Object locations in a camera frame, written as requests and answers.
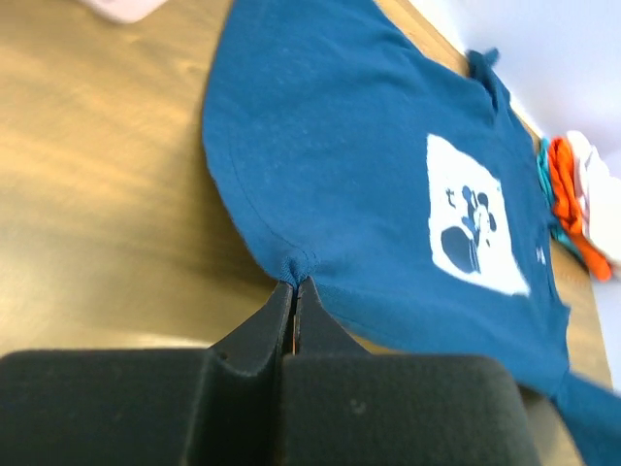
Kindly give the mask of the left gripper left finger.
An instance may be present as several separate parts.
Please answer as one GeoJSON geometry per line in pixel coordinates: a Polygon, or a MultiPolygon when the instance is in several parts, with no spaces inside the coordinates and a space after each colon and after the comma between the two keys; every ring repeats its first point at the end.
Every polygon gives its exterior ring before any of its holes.
{"type": "Polygon", "coordinates": [[[1,360],[5,465],[266,465],[293,288],[208,348],[22,350],[1,360]]]}

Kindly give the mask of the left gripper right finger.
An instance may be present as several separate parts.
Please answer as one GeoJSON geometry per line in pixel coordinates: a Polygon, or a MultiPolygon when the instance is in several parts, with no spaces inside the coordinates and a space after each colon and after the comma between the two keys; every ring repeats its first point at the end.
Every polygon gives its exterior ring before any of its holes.
{"type": "Polygon", "coordinates": [[[283,465],[536,465],[519,389],[478,355],[373,354],[296,297],[294,351],[281,366],[283,465]]]}

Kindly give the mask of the dark blue printed t-shirt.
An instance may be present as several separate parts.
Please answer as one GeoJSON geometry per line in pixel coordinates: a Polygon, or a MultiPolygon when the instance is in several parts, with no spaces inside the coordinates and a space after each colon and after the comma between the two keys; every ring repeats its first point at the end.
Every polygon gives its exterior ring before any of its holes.
{"type": "Polygon", "coordinates": [[[258,264],[312,278],[355,334],[499,359],[584,462],[620,461],[620,399],[575,373],[533,140],[494,72],[425,56],[373,1],[237,1],[203,116],[209,171],[258,264]]]}

